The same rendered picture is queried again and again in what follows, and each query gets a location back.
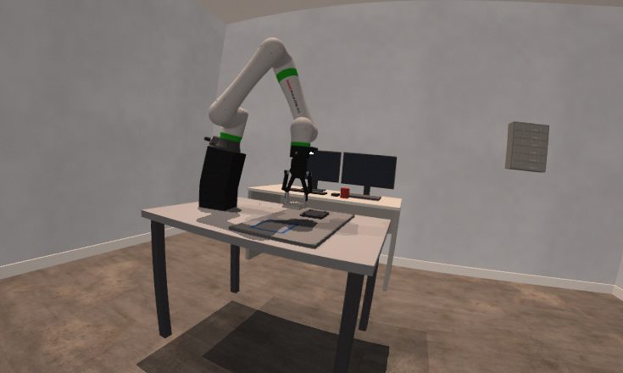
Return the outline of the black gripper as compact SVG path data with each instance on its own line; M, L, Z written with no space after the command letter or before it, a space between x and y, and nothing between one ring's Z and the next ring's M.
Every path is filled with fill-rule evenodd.
M288 176L289 174L292 174L291 179L287 184L287 180L288 180ZM284 180L283 180L283 184L282 184L282 189L283 191L285 191L285 203L289 203L289 192L290 192L290 188L292 186L292 183L294 182L295 178L300 179L300 181L302 182L302 186L303 186L303 191L304 191L304 195L303 195L303 209L306 208L307 206L307 201L308 201L308 195L310 193L312 193L312 172L308 172L307 171L307 160L306 159L292 159L291 162L291 169L289 170L284 170ZM305 182L305 178L304 176L307 174L308 177L308 188L306 186L306 182Z

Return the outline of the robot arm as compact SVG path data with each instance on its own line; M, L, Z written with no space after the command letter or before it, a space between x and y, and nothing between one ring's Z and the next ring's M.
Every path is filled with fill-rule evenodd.
M274 37L262 42L240 75L210 106L210 120L222 126L220 137L204 138L205 141L209 141L210 146L234 153L241 152L240 142L248 120L248 112L239 107L272 67L294 119L291 124L290 157L309 159L310 143L318 136L318 129L305 102L292 55L285 49L282 41Z

